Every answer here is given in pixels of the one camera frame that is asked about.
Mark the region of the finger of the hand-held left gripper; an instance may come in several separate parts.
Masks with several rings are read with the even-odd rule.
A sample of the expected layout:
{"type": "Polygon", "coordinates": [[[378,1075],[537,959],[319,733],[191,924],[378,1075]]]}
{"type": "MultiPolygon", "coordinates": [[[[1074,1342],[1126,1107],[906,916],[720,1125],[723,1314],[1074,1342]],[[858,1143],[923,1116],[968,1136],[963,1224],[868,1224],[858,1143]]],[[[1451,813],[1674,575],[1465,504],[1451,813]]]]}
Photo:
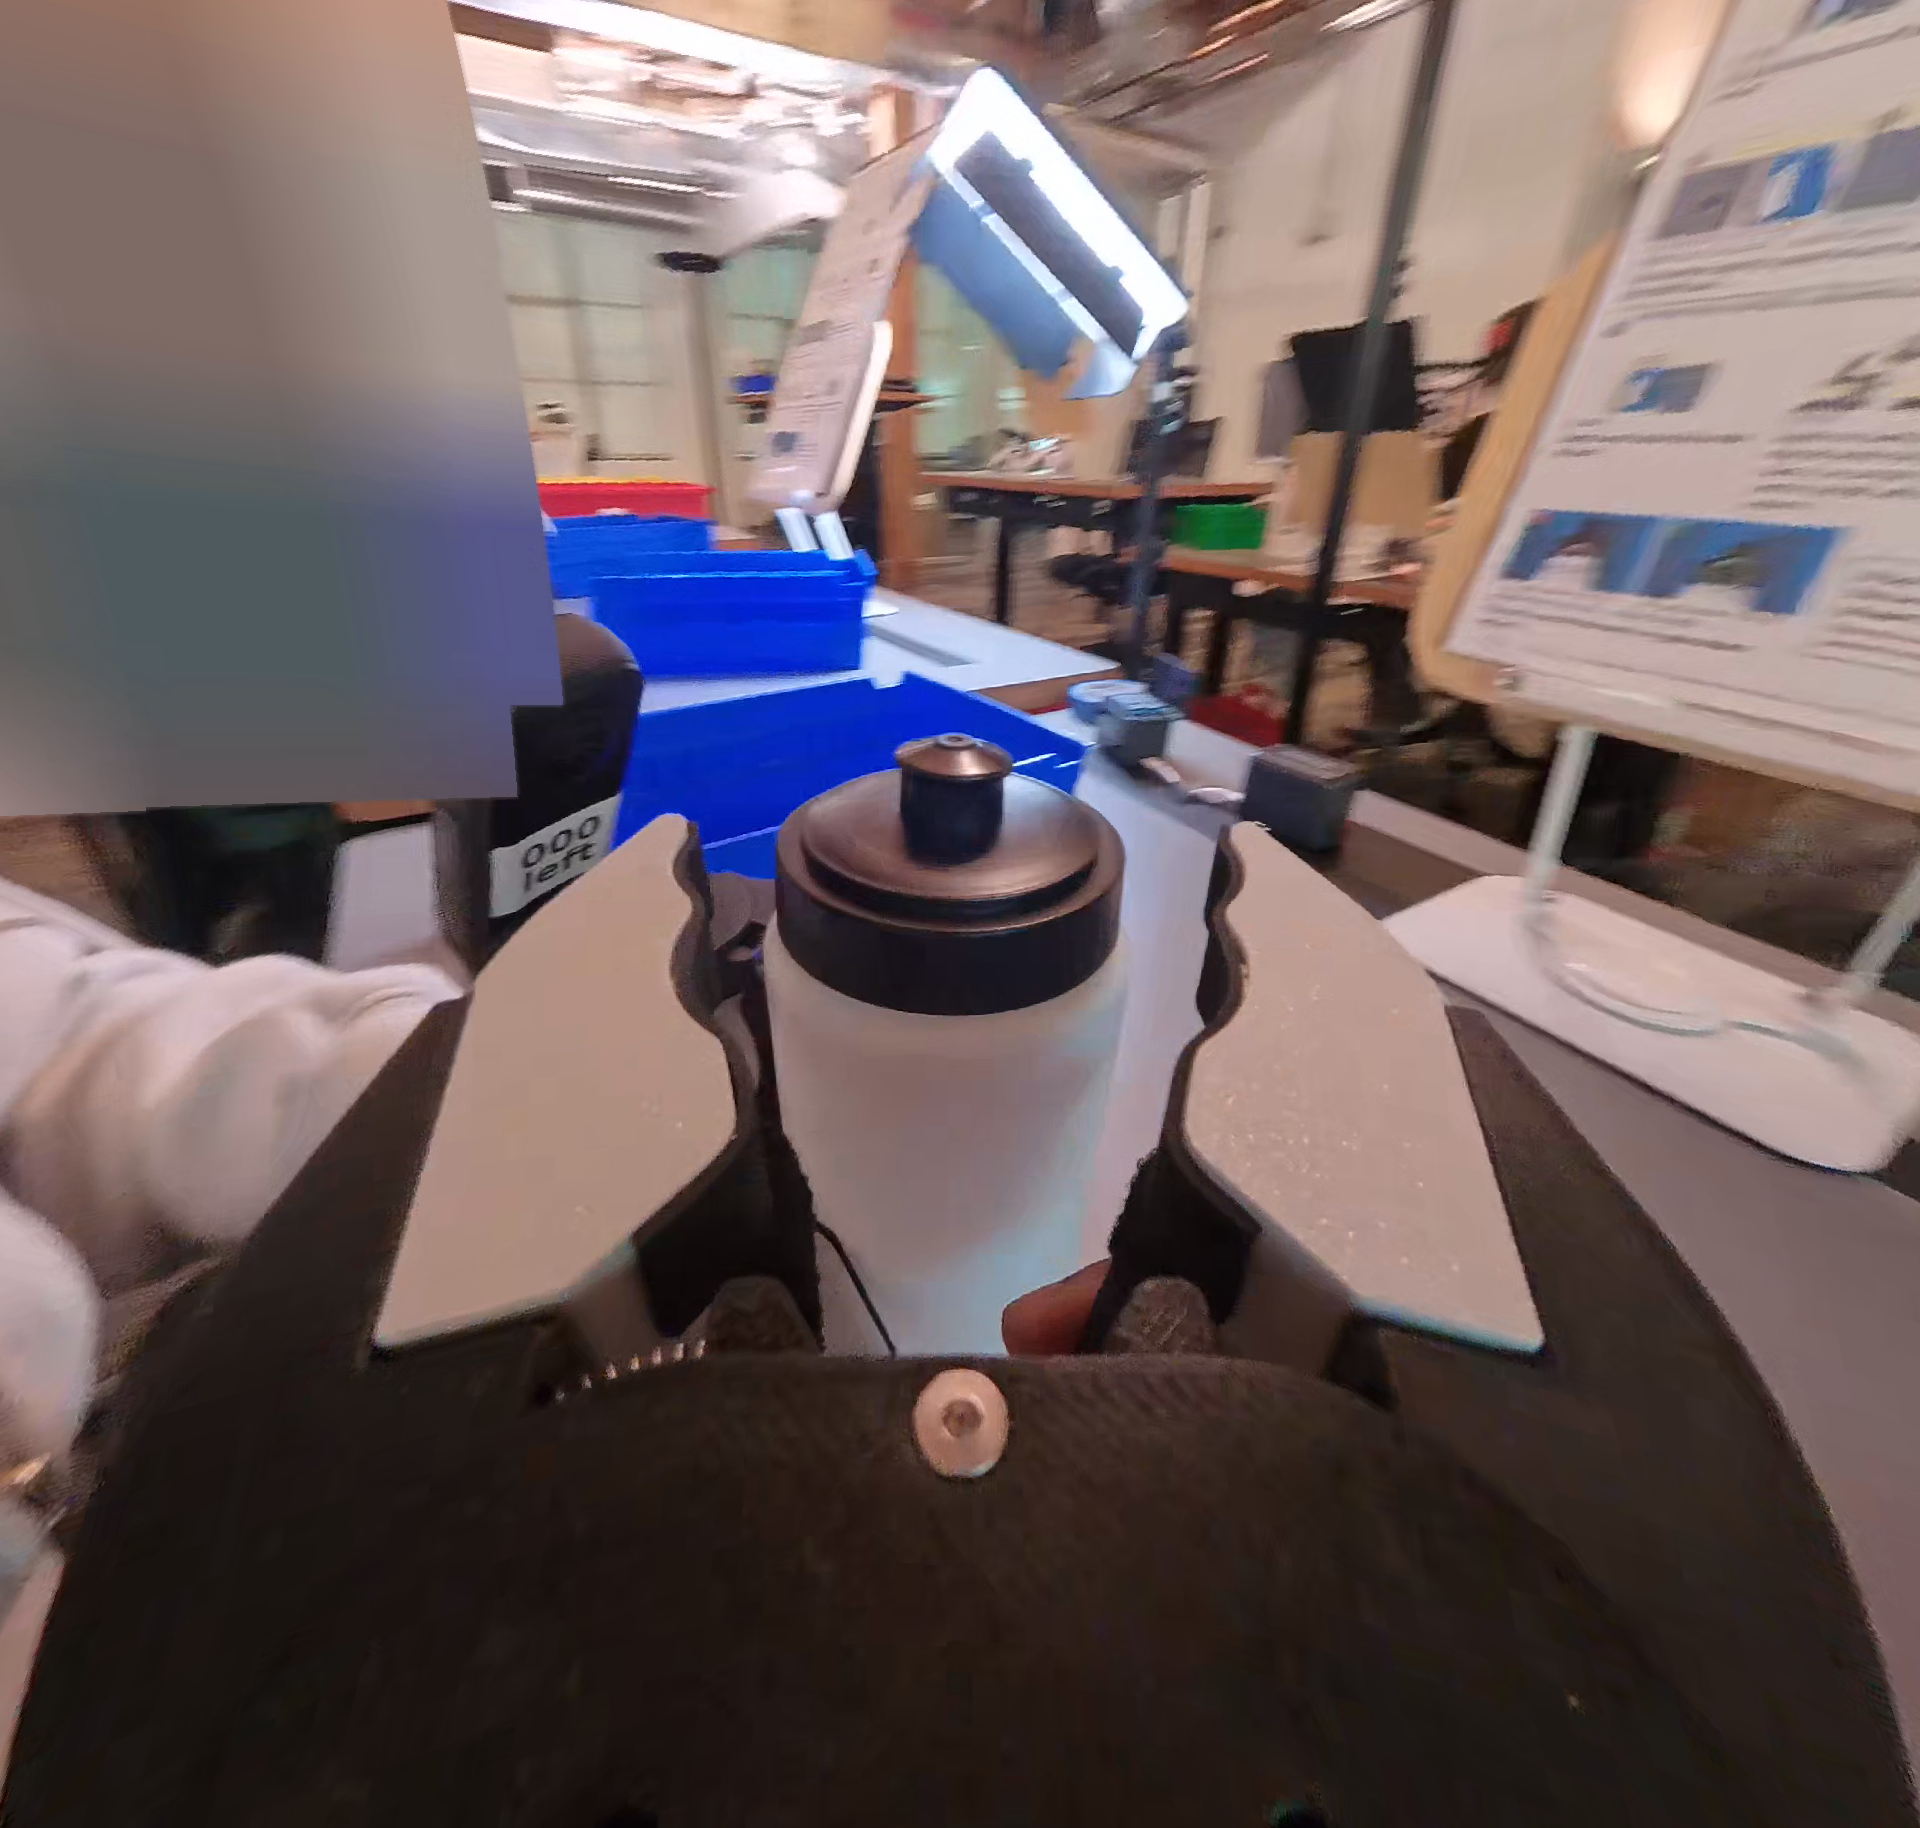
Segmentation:
{"type": "Polygon", "coordinates": [[[760,978],[765,932],[775,916],[775,882],[750,876],[691,876],[687,924],[687,1016],[712,1026],[723,1005],[760,978]]]}

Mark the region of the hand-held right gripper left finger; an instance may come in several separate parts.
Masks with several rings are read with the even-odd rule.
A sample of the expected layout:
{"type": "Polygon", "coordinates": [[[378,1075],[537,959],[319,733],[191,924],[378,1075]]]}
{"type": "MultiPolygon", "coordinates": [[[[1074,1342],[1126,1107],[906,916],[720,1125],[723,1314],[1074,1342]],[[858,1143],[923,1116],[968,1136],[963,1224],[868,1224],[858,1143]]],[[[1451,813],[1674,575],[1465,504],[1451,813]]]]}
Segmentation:
{"type": "Polygon", "coordinates": [[[644,824],[473,978],[373,1345],[558,1317],[594,1371],[666,1356],[710,1302],[640,1251],[713,1214],[754,1058],[717,1019],[696,828],[644,824]]]}

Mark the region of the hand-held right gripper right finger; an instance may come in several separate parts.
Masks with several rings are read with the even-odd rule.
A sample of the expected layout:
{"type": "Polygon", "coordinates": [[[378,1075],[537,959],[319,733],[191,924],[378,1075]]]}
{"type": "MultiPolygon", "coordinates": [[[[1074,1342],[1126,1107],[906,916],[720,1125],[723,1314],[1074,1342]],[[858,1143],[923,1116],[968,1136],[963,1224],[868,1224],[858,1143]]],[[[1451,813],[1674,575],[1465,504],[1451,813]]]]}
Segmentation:
{"type": "Polygon", "coordinates": [[[1544,1326],[1440,988],[1259,824],[1220,842],[1226,988],[1170,1134],[1252,1224],[1224,1348],[1320,1373],[1369,1320],[1536,1356],[1544,1326]]]}

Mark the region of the blue plastic bin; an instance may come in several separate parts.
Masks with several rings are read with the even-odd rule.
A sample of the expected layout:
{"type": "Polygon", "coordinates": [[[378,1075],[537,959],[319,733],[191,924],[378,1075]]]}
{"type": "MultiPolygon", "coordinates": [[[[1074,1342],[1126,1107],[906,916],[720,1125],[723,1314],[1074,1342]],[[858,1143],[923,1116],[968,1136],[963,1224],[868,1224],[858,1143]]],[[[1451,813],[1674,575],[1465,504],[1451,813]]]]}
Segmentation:
{"type": "Polygon", "coordinates": [[[638,554],[584,596],[658,684],[858,671],[874,584],[862,550],[705,548],[638,554]]]}
{"type": "Polygon", "coordinates": [[[600,512],[546,515],[543,526],[554,604],[590,602],[604,578],[634,575],[713,545],[712,522],[690,515],[600,512]]]}
{"type": "Polygon", "coordinates": [[[837,783],[891,769],[935,734],[995,744],[1020,778],[1076,790],[1086,744],[983,694],[909,675],[891,686],[837,679],[706,703],[642,709],[612,843],[663,813],[690,820],[706,868],[754,881],[775,871],[780,824],[837,783]]]}

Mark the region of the black bottle lid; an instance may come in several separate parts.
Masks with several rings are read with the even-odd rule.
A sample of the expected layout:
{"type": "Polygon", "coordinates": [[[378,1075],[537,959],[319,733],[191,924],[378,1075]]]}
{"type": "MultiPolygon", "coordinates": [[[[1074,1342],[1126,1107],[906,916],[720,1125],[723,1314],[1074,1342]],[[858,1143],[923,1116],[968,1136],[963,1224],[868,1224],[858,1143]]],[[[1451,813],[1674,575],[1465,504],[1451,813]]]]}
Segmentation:
{"type": "Polygon", "coordinates": [[[1076,795],[974,734],[897,747],[780,824],[785,954],[858,1003],[997,1016],[1085,988],[1114,958],[1125,850],[1076,795]]]}

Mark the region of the white plastic bottle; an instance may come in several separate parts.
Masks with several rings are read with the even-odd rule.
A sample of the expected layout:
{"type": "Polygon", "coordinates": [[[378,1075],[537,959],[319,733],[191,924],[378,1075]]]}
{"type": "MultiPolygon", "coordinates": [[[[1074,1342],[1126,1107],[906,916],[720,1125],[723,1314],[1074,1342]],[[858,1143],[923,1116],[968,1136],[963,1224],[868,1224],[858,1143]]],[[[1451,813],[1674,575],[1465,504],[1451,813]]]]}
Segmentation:
{"type": "Polygon", "coordinates": [[[1053,1000],[987,1016],[852,1000],[780,933],[763,971],[781,1128],[895,1350],[998,1352],[1004,1307],[1089,1258],[1126,946],[1053,1000]]]}

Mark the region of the person's left forearm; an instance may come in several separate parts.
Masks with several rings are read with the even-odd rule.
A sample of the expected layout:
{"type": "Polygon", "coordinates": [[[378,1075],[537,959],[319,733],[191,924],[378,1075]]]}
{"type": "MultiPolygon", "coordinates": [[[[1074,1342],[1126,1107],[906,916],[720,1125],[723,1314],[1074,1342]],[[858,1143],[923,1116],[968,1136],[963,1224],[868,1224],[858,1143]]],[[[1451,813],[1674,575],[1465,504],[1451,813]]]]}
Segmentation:
{"type": "Polygon", "coordinates": [[[459,996],[433,967],[211,967],[5,881],[5,1600],[70,1495],[105,1300],[245,1241],[459,996]]]}

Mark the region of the red plastic bin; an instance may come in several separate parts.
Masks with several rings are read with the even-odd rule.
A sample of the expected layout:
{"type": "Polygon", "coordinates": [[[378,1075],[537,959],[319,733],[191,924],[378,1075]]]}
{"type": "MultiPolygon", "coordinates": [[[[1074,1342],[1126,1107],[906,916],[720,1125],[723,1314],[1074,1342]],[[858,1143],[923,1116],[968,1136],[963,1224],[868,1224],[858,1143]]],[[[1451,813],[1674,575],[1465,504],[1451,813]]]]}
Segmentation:
{"type": "Polygon", "coordinates": [[[699,482],[653,478],[543,475],[537,479],[537,499],[543,514],[558,522],[598,514],[710,521],[713,491],[699,482]]]}

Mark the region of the dark grey case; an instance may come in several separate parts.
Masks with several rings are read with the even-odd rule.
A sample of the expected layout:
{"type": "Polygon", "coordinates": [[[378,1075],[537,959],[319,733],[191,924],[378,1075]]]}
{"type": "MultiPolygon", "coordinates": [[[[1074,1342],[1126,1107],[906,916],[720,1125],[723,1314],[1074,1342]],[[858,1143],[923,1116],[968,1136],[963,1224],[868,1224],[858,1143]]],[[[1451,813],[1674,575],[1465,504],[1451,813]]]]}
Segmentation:
{"type": "Polygon", "coordinates": [[[1336,855],[1363,782],[1363,769],[1346,758],[1270,745],[1250,760],[1237,818],[1297,855],[1336,855]]]}

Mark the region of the wooden office desk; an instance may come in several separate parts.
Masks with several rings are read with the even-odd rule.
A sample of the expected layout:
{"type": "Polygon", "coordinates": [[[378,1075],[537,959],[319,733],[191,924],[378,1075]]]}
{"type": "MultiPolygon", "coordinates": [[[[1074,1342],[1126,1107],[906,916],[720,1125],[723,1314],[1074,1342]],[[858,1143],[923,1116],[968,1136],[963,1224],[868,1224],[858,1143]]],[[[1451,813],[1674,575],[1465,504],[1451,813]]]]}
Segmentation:
{"type": "Polygon", "coordinates": [[[1130,571],[1140,533],[1154,533],[1165,509],[1261,507],[1274,494],[1269,479],[1171,475],[1149,487],[1126,475],[1048,470],[927,470],[925,487],[950,515],[991,524],[990,618],[997,626],[1014,626],[1016,543],[1026,535],[1059,526],[1101,535],[1113,543],[1113,564],[1130,571]]]}
{"type": "MultiPolygon", "coordinates": [[[[1259,554],[1207,552],[1174,545],[1162,564],[1160,650],[1182,657],[1188,617],[1209,622],[1209,639],[1195,664],[1195,694],[1228,689],[1230,653],[1240,626],[1283,630],[1301,641],[1309,568],[1267,564],[1259,554]]],[[[1368,679],[1364,719],[1336,745],[1395,745],[1426,719],[1409,661],[1407,622],[1421,587],[1417,564],[1377,573],[1336,578],[1326,642],[1355,646],[1368,679]]]]}

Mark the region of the black light stand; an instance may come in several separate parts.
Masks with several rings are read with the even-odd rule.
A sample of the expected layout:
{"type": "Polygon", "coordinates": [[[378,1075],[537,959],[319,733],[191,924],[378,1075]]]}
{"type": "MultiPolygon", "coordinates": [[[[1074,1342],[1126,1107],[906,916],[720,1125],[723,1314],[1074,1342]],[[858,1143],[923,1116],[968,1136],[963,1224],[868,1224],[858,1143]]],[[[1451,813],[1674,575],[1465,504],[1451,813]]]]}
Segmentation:
{"type": "Polygon", "coordinates": [[[1179,475],[1184,447],[1182,435],[1194,385],[1194,368],[1184,356],[1188,328],[1170,328],[1154,340],[1149,356],[1152,368],[1147,377],[1147,438],[1140,447],[1140,494],[1134,500],[1134,535],[1117,641],[1118,668],[1130,682],[1140,679],[1147,664],[1149,615],[1163,556],[1162,507],[1167,499],[1165,484],[1179,475]]]}

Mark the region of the cardboard box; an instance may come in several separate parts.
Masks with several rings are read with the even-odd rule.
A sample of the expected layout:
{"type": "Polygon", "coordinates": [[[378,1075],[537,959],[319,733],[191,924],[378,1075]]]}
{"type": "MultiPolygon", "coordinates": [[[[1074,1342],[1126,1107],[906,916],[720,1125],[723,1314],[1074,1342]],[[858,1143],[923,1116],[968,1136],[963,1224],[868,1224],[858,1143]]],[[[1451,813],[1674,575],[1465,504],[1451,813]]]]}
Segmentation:
{"type": "MultiPolygon", "coordinates": [[[[1336,433],[1302,433],[1286,454],[1286,522],[1311,562],[1326,532],[1341,447],[1336,433]]],[[[1440,459],[1440,443],[1421,431],[1363,437],[1339,540],[1344,564],[1380,562],[1392,543],[1425,535],[1440,500],[1440,459]]]]}

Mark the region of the LED light panel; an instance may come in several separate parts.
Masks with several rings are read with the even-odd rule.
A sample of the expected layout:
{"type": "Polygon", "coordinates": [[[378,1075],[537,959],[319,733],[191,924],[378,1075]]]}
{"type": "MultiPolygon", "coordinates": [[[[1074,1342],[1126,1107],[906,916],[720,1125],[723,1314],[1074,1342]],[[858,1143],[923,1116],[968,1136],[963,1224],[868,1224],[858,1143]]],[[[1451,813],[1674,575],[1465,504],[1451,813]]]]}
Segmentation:
{"type": "Polygon", "coordinates": [[[1171,350],[1188,288],[1076,151],[995,67],[915,143],[916,259],[991,329],[1020,374],[1113,401],[1171,350]]]}

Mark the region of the black monitor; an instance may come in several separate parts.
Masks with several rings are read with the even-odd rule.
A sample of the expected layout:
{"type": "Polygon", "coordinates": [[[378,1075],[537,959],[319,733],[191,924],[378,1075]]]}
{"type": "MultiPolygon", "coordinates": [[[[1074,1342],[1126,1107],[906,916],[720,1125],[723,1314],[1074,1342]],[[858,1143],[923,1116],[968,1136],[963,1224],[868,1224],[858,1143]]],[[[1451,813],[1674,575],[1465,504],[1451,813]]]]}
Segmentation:
{"type": "MultiPolygon", "coordinates": [[[[1422,427],[1417,370],[1415,319],[1381,325],[1381,358],[1364,433],[1415,433],[1422,427]]],[[[1361,361],[1364,328],[1301,329],[1289,343],[1289,359],[1302,393],[1304,433],[1341,433],[1361,361]]]]}

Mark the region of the black tripod pole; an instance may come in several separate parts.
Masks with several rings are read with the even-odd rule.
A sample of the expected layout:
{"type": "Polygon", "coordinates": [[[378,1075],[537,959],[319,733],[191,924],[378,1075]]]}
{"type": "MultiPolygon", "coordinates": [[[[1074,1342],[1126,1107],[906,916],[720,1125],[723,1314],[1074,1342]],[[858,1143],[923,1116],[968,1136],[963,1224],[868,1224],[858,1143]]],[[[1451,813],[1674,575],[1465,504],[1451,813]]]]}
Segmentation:
{"type": "Polygon", "coordinates": [[[1287,744],[1308,744],[1308,722],[1315,688],[1315,671],[1323,641],[1333,608],[1333,587],[1339,562],[1339,548],[1346,535],[1350,507],[1356,491],[1359,465],[1363,459],[1368,435],[1374,428],[1374,414],[1380,398],[1380,382],[1387,370],[1387,328],[1395,314],[1399,294],[1401,263],[1405,254],[1409,223],[1421,196],[1426,142],[1436,108],[1437,87],[1443,83],[1448,44],[1453,39],[1453,17],[1458,0],[1426,0],[1426,17],[1421,31],[1421,49],[1409,78],[1407,105],[1395,151],[1392,179],[1387,191],[1387,206],[1380,223],[1380,249],[1374,271],[1374,285],[1368,299],[1368,314],[1361,325],[1356,358],[1350,374],[1350,391],[1346,416],[1339,431],[1334,454],[1334,473],[1325,512],[1325,524],[1314,562],[1311,580],[1304,602],[1304,628],[1295,659],[1287,707],[1283,714],[1283,733],[1287,744]]]}

